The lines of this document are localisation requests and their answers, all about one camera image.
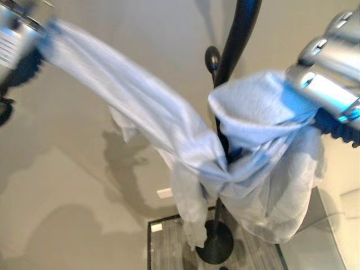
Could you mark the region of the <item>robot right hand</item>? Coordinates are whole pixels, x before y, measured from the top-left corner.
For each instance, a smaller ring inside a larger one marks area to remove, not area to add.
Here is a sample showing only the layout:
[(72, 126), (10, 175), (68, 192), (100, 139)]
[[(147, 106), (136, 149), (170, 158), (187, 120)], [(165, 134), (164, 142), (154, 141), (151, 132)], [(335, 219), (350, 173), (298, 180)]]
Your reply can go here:
[(359, 9), (337, 14), (286, 70), (286, 81), (319, 106), (314, 127), (359, 147)]

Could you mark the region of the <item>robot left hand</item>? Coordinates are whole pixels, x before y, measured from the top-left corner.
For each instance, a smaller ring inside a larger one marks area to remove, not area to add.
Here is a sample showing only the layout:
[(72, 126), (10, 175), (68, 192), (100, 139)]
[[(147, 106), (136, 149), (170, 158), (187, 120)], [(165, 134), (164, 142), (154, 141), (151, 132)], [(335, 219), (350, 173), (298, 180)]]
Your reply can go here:
[(12, 114), (8, 90), (36, 76), (43, 62), (37, 49), (55, 13), (51, 1), (1, 1), (1, 125)]

